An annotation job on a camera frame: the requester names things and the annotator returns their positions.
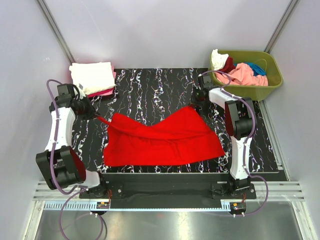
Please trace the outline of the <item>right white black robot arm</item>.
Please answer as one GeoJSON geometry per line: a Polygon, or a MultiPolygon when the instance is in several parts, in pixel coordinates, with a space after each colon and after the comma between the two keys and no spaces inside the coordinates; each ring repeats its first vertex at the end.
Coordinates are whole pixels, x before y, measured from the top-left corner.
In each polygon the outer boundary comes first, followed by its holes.
{"type": "Polygon", "coordinates": [[[213,103],[224,109],[225,129],[231,139],[232,160],[229,179],[219,194],[228,194],[236,199],[249,190],[251,185],[250,145],[256,129],[253,101],[249,97],[239,97],[227,92],[223,86],[205,82],[204,76],[204,73],[197,76],[190,104],[196,108],[204,108],[205,105],[213,103]]]}

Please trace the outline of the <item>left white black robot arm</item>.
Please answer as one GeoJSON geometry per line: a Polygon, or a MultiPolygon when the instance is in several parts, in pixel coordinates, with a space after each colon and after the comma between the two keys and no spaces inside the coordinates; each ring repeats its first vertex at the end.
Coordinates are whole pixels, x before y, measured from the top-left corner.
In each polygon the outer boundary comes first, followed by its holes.
{"type": "Polygon", "coordinates": [[[108,193],[108,186],[97,171],[86,170],[72,148],[72,130],[76,118],[91,120],[98,116],[90,99],[82,89],[70,83],[57,85],[56,97],[52,97],[49,111],[51,130],[44,152],[36,155],[36,164],[51,190],[67,195],[65,188],[83,187],[97,198],[108,193]]]}

